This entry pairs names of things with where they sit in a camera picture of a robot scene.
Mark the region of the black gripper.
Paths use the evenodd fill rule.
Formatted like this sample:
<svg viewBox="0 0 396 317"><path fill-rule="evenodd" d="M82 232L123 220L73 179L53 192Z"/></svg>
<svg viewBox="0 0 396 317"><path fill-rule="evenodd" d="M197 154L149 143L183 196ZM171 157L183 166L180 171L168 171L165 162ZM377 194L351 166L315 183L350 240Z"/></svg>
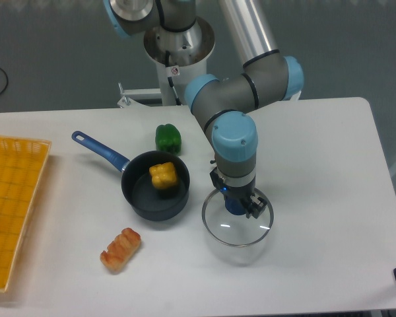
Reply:
<svg viewBox="0 0 396 317"><path fill-rule="evenodd" d="M254 195L255 176L256 168L249 174L237 178L224 175L217 167L210 172L210 178L216 190L227 197L243 199L242 205L247 219L251 216L259 217L266 208L266 200L260 195Z"/></svg>

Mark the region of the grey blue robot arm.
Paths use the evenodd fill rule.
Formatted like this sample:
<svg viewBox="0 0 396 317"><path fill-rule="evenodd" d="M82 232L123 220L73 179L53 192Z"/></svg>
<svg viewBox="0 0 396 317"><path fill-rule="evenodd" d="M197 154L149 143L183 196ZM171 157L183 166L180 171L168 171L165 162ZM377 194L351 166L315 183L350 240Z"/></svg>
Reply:
<svg viewBox="0 0 396 317"><path fill-rule="evenodd" d="M226 208L257 218L268 200L255 189L257 132L249 113L297 98L304 85L298 61L283 56L260 1L221 1L242 74L221 81L207 73L215 46L211 26L194 1L105 1L114 30L144 35L144 47L159 73L165 104L185 104L214 150L211 172Z"/></svg>

